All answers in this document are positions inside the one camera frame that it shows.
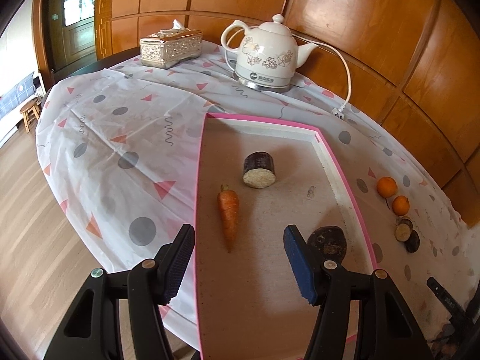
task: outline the wooden stool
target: wooden stool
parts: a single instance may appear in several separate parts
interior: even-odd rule
[[[33,111],[37,120],[40,118],[40,108],[37,105],[36,99],[29,101],[20,110],[20,112],[23,114],[23,122],[25,123],[25,130],[27,130],[27,132],[30,132],[28,124],[33,121],[33,119],[30,119],[28,115],[30,111]]]

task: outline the tissue box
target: tissue box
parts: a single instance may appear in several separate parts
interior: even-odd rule
[[[141,38],[142,64],[168,69],[181,61],[197,58],[202,53],[202,37],[199,30],[172,28]]]

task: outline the kettle spout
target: kettle spout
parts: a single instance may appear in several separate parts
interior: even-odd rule
[[[317,45],[315,43],[302,44],[298,46],[297,68],[302,66],[307,60],[310,53],[315,49]]]

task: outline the small orange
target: small orange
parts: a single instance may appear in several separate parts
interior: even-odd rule
[[[410,203],[406,196],[397,196],[392,202],[392,211],[398,216],[404,216],[409,212]]]
[[[397,191],[397,183],[391,177],[382,177],[378,180],[377,192],[381,197],[388,199],[395,195]]]

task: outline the kettle base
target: kettle base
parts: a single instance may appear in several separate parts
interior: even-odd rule
[[[233,79],[238,81],[240,84],[245,85],[255,91],[271,91],[271,92],[276,92],[276,93],[283,93],[283,92],[288,92],[290,90],[290,84],[287,86],[282,86],[282,87],[270,87],[270,86],[264,86],[260,85],[256,82],[247,80],[243,77],[240,77],[237,73],[233,72]]]

